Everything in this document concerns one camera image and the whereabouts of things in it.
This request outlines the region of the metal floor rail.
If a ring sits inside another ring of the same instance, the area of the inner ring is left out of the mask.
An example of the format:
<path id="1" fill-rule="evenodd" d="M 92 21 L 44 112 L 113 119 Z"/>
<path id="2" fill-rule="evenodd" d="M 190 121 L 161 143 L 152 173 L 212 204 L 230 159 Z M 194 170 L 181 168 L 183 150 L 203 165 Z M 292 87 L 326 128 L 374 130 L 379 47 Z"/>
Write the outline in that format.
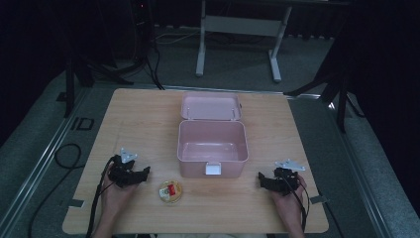
<path id="1" fill-rule="evenodd" d="M 359 158 L 354 152 L 354 148 L 351 145 L 347 134 L 343 133 L 342 130 L 337 127 L 336 133 L 342 144 L 344 145 L 344 151 L 347 157 L 349 158 L 349 169 L 352 174 L 353 180 L 356 184 L 356 187 L 359 191 L 361 200 L 364 204 L 364 207 L 367 211 L 370 223 L 375 231 L 375 234 L 378 238 L 391 238 L 390 231 L 384 221 L 381 211 L 373 197 L 373 192 L 370 189 L 368 180 L 363 173 L 362 167 L 359 162 Z"/>
<path id="2" fill-rule="evenodd" d="M 89 93 L 89 88 L 79 90 L 67 116 L 64 102 L 35 104 L 29 119 L 0 148 L 0 238 L 7 238 L 19 221 Z"/>

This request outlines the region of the pink plastic box with lid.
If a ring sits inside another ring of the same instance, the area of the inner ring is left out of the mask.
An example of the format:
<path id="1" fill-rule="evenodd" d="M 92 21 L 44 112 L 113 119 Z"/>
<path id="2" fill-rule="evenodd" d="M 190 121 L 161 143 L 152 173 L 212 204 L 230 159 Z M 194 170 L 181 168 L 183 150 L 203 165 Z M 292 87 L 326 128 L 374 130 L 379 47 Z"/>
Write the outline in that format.
<path id="1" fill-rule="evenodd" d="M 190 179 L 238 178 L 249 158 L 239 96 L 230 92 L 185 92 L 180 115 L 180 174 Z"/>

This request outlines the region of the person's right hand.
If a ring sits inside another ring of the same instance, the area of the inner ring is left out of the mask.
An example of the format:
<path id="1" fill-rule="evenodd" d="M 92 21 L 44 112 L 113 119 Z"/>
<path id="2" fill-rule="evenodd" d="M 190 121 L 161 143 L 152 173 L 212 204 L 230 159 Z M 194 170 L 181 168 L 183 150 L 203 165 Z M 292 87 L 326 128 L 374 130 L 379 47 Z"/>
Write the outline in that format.
<path id="1" fill-rule="evenodd" d="M 278 192 L 272 191 L 271 198 L 276 206 L 278 215 L 281 217 L 285 213 L 300 213 L 302 212 L 303 191 L 306 188 L 306 182 L 303 177 L 298 177 L 300 181 L 299 188 L 291 194 L 281 195 Z"/>

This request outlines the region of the white metal desk frame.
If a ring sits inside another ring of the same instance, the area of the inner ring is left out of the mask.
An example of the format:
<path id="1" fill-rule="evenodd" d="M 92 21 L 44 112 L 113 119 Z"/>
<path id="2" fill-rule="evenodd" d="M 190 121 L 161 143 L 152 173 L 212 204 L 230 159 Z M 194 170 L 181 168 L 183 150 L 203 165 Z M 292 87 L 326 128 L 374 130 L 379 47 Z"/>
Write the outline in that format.
<path id="1" fill-rule="evenodd" d="M 280 74 L 277 55 L 284 37 L 292 7 L 287 6 L 285 8 L 281 20 L 263 20 L 208 15 L 206 13 L 206 1 L 207 0 L 201 0 L 200 39 L 195 74 L 197 76 L 202 76 L 204 74 L 206 57 L 205 38 L 207 33 L 252 35 L 275 38 L 274 47 L 269 50 L 267 54 L 272 79 L 274 82 L 280 82 L 282 77 Z"/>

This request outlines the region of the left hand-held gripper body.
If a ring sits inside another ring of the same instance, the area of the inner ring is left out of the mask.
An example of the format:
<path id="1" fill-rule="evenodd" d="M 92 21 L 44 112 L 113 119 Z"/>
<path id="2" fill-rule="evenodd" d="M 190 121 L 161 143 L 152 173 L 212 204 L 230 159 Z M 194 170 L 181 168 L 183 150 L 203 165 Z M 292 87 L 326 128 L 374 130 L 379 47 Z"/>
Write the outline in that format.
<path id="1" fill-rule="evenodd" d="M 108 178 L 119 187 L 135 184 L 135 173 L 133 167 L 137 154 L 120 149 L 120 154 L 112 158 L 113 166 L 109 172 Z"/>

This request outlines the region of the dark computer tower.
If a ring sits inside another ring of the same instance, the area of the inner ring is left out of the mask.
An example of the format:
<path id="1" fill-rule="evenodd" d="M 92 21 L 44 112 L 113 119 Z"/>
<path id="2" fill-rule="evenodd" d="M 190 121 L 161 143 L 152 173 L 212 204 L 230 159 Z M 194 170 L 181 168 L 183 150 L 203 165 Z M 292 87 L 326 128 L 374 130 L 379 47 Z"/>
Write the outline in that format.
<path id="1" fill-rule="evenodd" d="M 135 60 L 143 61 L 153 44 L 152 0 L 130 0 L 135 28 Z"/>

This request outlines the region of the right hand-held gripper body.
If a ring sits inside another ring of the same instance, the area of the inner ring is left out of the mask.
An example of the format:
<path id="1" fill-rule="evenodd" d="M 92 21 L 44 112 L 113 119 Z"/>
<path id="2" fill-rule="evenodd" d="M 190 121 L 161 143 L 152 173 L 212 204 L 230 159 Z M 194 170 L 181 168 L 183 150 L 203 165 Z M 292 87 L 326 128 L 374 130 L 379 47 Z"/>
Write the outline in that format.
<path id="1" fill-rule="evenodd" d="M 291 159 L 277 161 L 274 164 L 275 169 L 273 173 L 280 182 L 280 193 L 287 195 L 296 191 L 300 186 L 298 174 L 299 172 L 305 172 L 306 168 Z"/>

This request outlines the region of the person's left hand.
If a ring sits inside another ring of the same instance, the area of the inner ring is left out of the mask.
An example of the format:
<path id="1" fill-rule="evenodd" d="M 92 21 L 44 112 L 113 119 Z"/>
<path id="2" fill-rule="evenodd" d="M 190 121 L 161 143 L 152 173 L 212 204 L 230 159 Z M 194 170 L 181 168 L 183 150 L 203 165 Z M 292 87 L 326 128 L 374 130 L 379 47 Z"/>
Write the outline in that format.
<path id="1" fill-rule="evenodd" d="M 125 187 L 119 187 L 109 179 L 109 172 L 110 170 L 106 171 L 102 183 L 101 206 L 103 214 L 106 216 L 115 216 L 125 209 L 138 186 L 132 184 Z"/>

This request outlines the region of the black tripod stand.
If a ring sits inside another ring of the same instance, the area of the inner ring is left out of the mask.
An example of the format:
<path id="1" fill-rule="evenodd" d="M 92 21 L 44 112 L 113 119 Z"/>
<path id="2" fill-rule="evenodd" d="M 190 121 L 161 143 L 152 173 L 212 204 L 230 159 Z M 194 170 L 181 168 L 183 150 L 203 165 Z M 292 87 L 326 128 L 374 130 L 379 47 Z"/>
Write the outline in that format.
<path id="1" fill-rule="evenodd" d="M 315 88 L 325 83 L 326 86 L 320 95 L 320 100 L 323 103 L 331 104 L 335 98 L 338 98 L 336 123 L 340 131 L 345 133 L 345 115 L 347 103 L 350 103 L 354 112 L 359 117 L 365 117 L 365 115 L 356 107 L 355 103 L 349 96 L 350 76 L 351 71 L 347 65 L 333 69 L 320 68 L 316 73 L 315 78 L 311 82 L 295 90 L 284 92 L 284 95 L 297 97 L 309 89 Z"/>
<path id="2" fill-rule="evenodd" d="M 91 73 L 91 71 L 94 70 L 106 78 L 116 81 L 117 83 L 132 85 L 131 81 L 120 77 L 115 71 L 107 69 L 105 66 L 95 62 L 93 59 L 89 59 L 86 56 L 69 53 L 65 59 L 65 93 L 63 97 L 65 101 L 65 118 L 71 114 L 75 105 L 75 77 L 77 77 L 82 86 L 90 87 L 94 83 Z"/>

